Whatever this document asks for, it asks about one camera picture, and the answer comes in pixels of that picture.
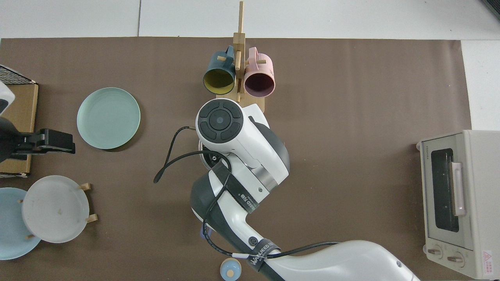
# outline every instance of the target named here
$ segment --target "velcro strap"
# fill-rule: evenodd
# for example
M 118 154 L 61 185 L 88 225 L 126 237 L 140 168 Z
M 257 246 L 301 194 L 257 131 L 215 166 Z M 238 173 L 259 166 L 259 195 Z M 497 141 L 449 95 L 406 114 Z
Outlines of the velcro strap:
M 215 166 L 213 166 L 212 171 L 215 173 L 219 181 L 224 184 L 227 179 L 227 190 L 229 194 L 238 202 L 238 204 L 243 207 L 249 214 L 251 214 L 257 207 L 259 203 L 250 195 L 248 190 L 233 176 L 229 173 L 229 170 L 221 161 L 219 161 Z
M 264 263 L 265 257 L 267 257 L 267 255 L 275 249 L 279 249 L 279 247 L 271 240 L 264 238 L 257 243 L 255 248 L 253 248 L 250 253 L 251 255 L 256 256 L 249 256 L 246 259 L 246 263 L 258 272 L 261 269 L 262 264 Z

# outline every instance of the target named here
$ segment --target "brown tablecloth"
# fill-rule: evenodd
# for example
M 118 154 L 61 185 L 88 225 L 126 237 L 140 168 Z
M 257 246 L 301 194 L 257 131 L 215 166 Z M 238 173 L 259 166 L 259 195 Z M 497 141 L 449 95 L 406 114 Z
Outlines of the brown tablecloth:
M 37 81 L 35 129 L 73 134 L 76 154 L 34 156 L 27 190 L 48 175 L 90 182 L 99 221 L 74 240 L 40 244 L 0 262 L 0 280 L 221 280 L 225 257 L 200 237 L 193 156 L 153 177 L 181 126 L 214 96 L 202 84 L 210 55 L 231 38 L 3 39 L 0 64 Z M 265 100 L 271 129 L 288 148 L 290 176 L 247 221 L 284 251 L 319 241 L 382 245 L 422 280 L 467 279 L 427 260 L 419 153 L 424 137 L 471 128 L 459 41 L 248 39 L 274 64 Z M 93 91 L 118 87 L 141 110 L 136 136 L 114 151 L 86 144 L 77 111 Z M 183 131 L 173 155 L 197 150 Z M 231 247 L 213 234 L 223 248 Z M 262 280 L 243 262 L 240 280 Z

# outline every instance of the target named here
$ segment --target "black cable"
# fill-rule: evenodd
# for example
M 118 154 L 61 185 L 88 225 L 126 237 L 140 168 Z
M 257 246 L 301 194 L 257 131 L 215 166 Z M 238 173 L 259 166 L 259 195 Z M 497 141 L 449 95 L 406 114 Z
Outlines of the black cable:
M 158 173 L 156 173 L 156 176 L 154 177 L 153 179 L 153 183 L 157 183 L 163 176 L 163 173 L 165 172 L 165 170 L 170 167 L 170 165 L 174 164 L 175 162 L 181 160 L 182 158 L 186 158 L 188 156 L 192 156 L 192 155 L 198 155 L 198 154 L 210 154 L 210 155 L 217 155 L 219 156 L 220 158 L 224 159 L 224 161 L 226 162 L 227 164 L 227 169 L 229 170 L 229 173 L 231 173 L 231 163 L 229 162 L 228 158 L 222 154 L 222 153 L 219 153 L 217 151 L 209 151 L 209 150 L 199 150 L 199 151 L 193 151 L 193 152 L 189 152 L 189 153 L 186 153 L 186 154 L 182 154 L 181 156 L 175 158 L 174 160 L 166 163 L 159 171 Z
M 182 131 L 182 130 L 185 130 L 185 129 L 191 129 L 190 126 L 184 126 L 184 127 L 180 127 L 174 134 L 173 134 L 173 137 L 172 137 L 172 141 L 170 142 L 170 148 L 168 149 L 168 153 L 166 154 L 166 159 L 165 159 L 165 164 L 163 164 L 163 166 L 165 167 L 165 165 L 167 165 L 167 163 L 169 162 L 169 159 L 170 159 L 170 153 L 172 153 L 172 148 L 174 147 L 174 143 L 176 141 L 176 138 L 177 138 L 177 135 Z
M 310 244 L 310 245 L 307 245 L 307 246 L 303 246 L 303 247 L 300 247 L 300 248 L 295 248 L 295 249 L 284 251 L 284 252 L 280 252 L 280 253 L 268 254 L 265 258 L 266 259 L 275 259 L 275 258 L 279 258 L 279 257 L 283 257 L 283 256 L 289 256 L 289 255 L 292 255 L 292 254 L 296 254 L 298 252 L 302 252 L 302 251 L 309 250 L 309 249 L 312 249 L 312 248 L 316 248 L 316 247 L 320 247 L 320 246 L 326 246 L 326 245 L 335 245 L 335 244 L 339 244 L 339 243 L 340 242 L 337 242 L 337 241 L 334 241 L 334 242 L 319 242 L 319 243 Z
M 222 186 L 222 189 L 219 191 L 219 193 L 217 194 L 217 196 L 212 200 L 212 203 L 210 204 L 210 207 L 208 207 L 208 209 L 206 210 L 206 213 L 205 213 L 205 218 L 203 219 L 203 224 L 202 224 L 202 229 L 203 229 L 203 236 L 205 237 L 205 240 L 208 242 L 208 244 L 210 246 L 212 246 L 212 248 L 214 248 L 217 252 L 221 253 L 221 254 L 224 254 L 226 256 L 229 256 L 229 257 L 232 257 L 233 256 L 233 253 L 230 252 L 230 251 L 227 251 L 227 250 L 224 250 L 223 248 L 217 246 L 211 239 L 210 239 L 210 236 L 208 234 L 208 231 L 207 231 L 207 218 L 209 217 L 210 215 L 210 212 L 212 211 L 212 209 L 214 208 L 214 206 L 216 205 L 217 201 L 219 201 L 219 198 L 221 198 L 222 194 L 228 190 L 226 184 L 228 182 L 228 179 L 229 179 L 229 174 L 227 175 L 227 178 L 225 179 L 225 182 L 224 182 L 224 185 Z

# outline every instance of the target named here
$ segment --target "white plate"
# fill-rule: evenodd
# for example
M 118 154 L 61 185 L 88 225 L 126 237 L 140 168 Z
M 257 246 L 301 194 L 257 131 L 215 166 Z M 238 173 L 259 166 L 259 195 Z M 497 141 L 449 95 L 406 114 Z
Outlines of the white plate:
M 73 180 L 49 175 L 35 182 L 24 197 L 22 218 L 35 236 L 51 243 L 77 237 L 87 224 L 89 201 Z

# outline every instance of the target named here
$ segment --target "toaster oven knob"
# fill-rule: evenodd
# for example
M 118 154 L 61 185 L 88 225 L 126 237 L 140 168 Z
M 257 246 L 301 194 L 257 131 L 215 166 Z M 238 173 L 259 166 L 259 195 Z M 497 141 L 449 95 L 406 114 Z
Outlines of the toaster oven knob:
M 447 259 L 448 261 L 455 263 L 461 268 L 465 266 L 464 256 L 459 252 L 456 252 L 453 256 L 449 256 Z
M 443 257 L 443 251 L 441 251 L 441 247 L 438 245 L 434 245 L 432 248 L 427 249 L 427 253 L 436 256 L 438 259 Z

